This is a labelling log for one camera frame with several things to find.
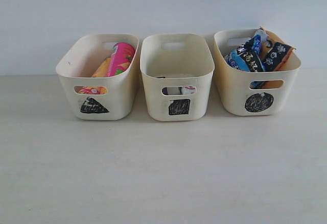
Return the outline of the pink chips can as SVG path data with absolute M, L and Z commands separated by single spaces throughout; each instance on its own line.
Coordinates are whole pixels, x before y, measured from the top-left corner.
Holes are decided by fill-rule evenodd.
M 126 71 L 135 55 L 135 48 L 125 42 L 114 45 L 110 56 L 110 63 L 105 77 L 113 77 Z

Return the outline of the cream middle bin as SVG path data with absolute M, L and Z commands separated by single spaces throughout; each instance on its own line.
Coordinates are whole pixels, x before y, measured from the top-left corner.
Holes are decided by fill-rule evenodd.
M 140 68 L 149 115 L 158 121 L 200 119 L 207 103 L 214 61 L 205 39 L 195 34 L 159 34 L 143 40 Z M 181 95 L 179 88 L 196 92 Z M 163 95 L 167 87 L 169 95 Z

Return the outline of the yellow chips can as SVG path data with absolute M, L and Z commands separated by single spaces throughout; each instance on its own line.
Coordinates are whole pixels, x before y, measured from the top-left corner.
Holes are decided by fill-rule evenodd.
M 91 76 L 92 78 L 103 78 L 107 77 L 108 67 L 110 64 L 111 58 L 106 58 L 102 64 L 98 67 L 98 69 Z M 78 93 L 79 94 L 91 94 L 91 95 L 99 95 L 105 93 L 105 88 L 102 86 L 83 86 Z

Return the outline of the white blue milk carton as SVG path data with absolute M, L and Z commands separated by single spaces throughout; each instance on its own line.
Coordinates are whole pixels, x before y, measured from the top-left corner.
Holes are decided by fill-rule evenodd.
M 194 86 L 182 86 L 179 88 L 181 95 L 191 95 L 196 92 L 196 87 Z

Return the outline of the blue noodle bag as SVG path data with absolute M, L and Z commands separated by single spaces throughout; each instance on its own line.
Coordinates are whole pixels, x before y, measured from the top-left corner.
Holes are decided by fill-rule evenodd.
M 257 29 L 254 36 L 224 57 L 226 63 L 237 70 L 245 72 L 264 72 L 260 59 L 262 44 L 267 40 L 264 29 Z

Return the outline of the cream bin with triangle mark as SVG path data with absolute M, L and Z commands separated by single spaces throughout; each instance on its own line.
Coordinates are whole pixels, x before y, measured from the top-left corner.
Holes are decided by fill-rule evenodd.
M 122 74 L 93 78 L 113 49 L 106 43 L 125 42 L 135 55 Z M 84 120 L 119 120 L 132 110 L 139 87 L 139 39 L 130 34 L 90 34 L 80 38 L 56 66 L 74 115 Z

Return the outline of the cream bin with circle mark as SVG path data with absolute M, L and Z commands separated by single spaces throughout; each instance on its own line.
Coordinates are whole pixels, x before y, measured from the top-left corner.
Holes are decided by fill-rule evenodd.
M 237 47 L 230 39 L 251 38 L 255 29 L 224 30 L 214 34 L 213 80 L 223 107 L 238 116 L 272 115 L 280 112 L 295 82 L 301 61 L 292 53 L 275 72 L 245 72 L 230 67 L 224 57 Z

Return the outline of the purple small box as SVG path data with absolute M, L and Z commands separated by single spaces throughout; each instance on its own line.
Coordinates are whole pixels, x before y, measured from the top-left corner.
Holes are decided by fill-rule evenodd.
M 163 95 L 169 95 L 167 87 L 162 89 Z

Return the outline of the orange black noodle bag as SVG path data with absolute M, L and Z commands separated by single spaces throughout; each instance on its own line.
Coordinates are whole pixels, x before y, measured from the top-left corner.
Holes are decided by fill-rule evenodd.
M 260 60 L 265 72 L 279 71 L 295 50 L 294 47 L 272 38 L 264 28 L 260 27 L 265 36 L 262 40 Z

